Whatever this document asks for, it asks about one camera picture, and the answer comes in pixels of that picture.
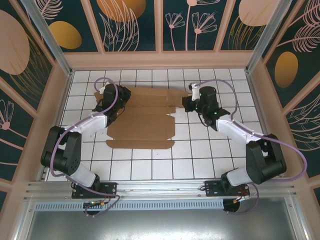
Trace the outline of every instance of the unfolded cardboard box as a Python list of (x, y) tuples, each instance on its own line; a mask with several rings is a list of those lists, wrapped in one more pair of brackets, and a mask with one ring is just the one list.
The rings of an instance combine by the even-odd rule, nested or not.
[[(131, 97), (125, 111), (108, 127), (113, 140), (106, 144), (115, 149), (169, 149), (175, 141), (175, 118), (167, 114), (182, 107), (186, 91), (175, 89), (130, 87)], [(97, 102), (103, 95), (96, 92)]]

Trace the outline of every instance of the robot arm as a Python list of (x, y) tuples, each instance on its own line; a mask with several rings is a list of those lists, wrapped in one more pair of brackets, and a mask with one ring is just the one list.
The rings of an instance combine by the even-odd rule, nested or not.
[[(185, 111), (196, 111), (208, 127), (226, 134), (245, 149), (246, 166), (221, 176), (221, 184), (226, 192), (241, 184), (261, 184), (287, 170), (280, 145), (244, 131), (242, 128), (254, 132), (237, 120), (232, 120), (230, 113), (219, 107), (214, 87), (200, 87), (192, 83), (189, 88), (192, 90), (192, 96), (182, 99)], [(277, 139), (273, 134), (267, 137)]]
[(68, 175), (77, 183), (84, 185), (87, 188), (99, 192), (100, 191), (100, 178), (88, 170), (81, 164), (81, 144), (82, 137), (89, 137), (98, 130), (108, 127), (117, 118), (117, 112), (125, 107), (125, 104), (130, 99), (131, 91), (126, 87), (117, 86), (118, 98), (114, 106), (107, 112), (96, 114), (107, 109), (115, 99), (115, 87), (113, 84), (107, 84), (100, 89), (103, 93), (103, 98), (98, 102), (95, 109), (92, 110), (90, 118), (81, 124), (69, 125), (67, 127), (54, 126), (50, 129), (46, 143), (41, 156), (41, 164), (45, 167), (50, 167), (53, 149), (61, 134), (70, 127), (74, 126), (68, 132), (62, 141), (60, 147), (57, 149), (53, 169)]

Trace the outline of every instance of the enclosure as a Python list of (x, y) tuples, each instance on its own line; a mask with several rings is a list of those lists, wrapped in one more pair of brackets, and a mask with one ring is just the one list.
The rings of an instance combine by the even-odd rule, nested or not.
[[(319, 16), (319, 0), (2, 1), (1, 239), (318, 239)], [(52, 126), (89, 116), (102, 77), (189, 96), (191, 83), (225, 80), (237, 96), (234, 117), (298, 148), (306, 172), (290, 180), (304, 163), (281, 146), (287, 170), (277, 178), (289, 181), (266, 181), (259, 196), (250, 187), (252, 199), (240, 210), (258, 196), (255, 211), (227, 215), (224, 198), (206, 197), (199, 187), (244, 167), (246, 150), (177, 107), (169, 114), (171, 148), (111, 148), (108, 128), (82, 139), (81, 163), (103, 183), (117, 183), (121, 196), (104, 216), (87, 219), (70, 181), (53, 177), (40, 158)], [(232, 112), (232, 90), (209, 85)]]

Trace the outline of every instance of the metal plate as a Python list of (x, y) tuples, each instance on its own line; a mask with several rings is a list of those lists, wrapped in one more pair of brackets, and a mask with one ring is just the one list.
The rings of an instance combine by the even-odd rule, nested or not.
[[(101, 183), (101, 193), (106, 194), (116, 194), (117, 193), (117, 183), (116, 182), (104, 182)], [(84, 190), (82, 187), (74, 184), (72, 189), (72, 199), (103, 199), (104, 196), (94, 194), (92, 192)]]

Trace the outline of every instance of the white tile floor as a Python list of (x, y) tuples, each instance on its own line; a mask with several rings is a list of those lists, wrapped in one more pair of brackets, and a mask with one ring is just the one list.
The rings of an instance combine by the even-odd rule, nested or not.
[[(208, 79), (228, 80), (237, 92), (239, 111), (235, 117), (261, 132), (258, 115), (243, 69), (156, 69), (76, 71), (65, 105), (61, 125), (78, 122), (96, 106), (93, 82), (100, 77), (131, 87), (170, 88), (189, 91), (188, 85)], [(235, 99), (223, 83), (217, 89), (220, 106), (232, 112)], [(175, 144), (170, 149), (112, 149), (107, 146), (107, 129), (83, 139), (81, 161), (102, 181), (219, 178), (244, 166), (245, 151), (226, 135), (204, 127), (195, 112), (177, 108)], [(47, 181), (63, 181), (47, 174)]]

